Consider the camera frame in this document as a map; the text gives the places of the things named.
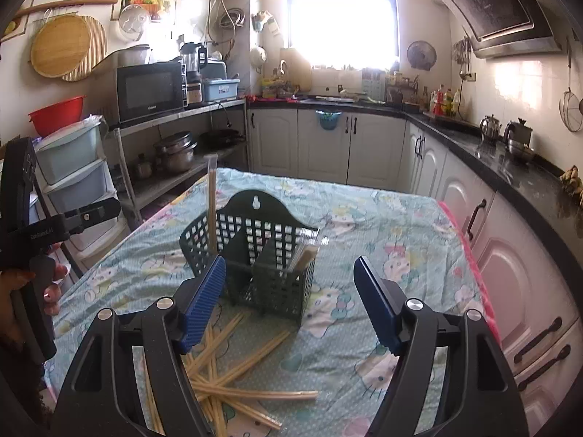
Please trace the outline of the person's left hand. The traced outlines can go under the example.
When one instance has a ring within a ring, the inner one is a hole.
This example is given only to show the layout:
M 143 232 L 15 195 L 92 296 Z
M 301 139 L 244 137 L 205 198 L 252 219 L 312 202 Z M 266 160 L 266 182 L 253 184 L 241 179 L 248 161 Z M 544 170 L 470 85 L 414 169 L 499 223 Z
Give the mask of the person's left hand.
M 50 256 L 1 254 L 1 337 L 25 348 L 36 364 L 55 354 L 52 317 L 61 295 L 57 282 L 67 273 Z

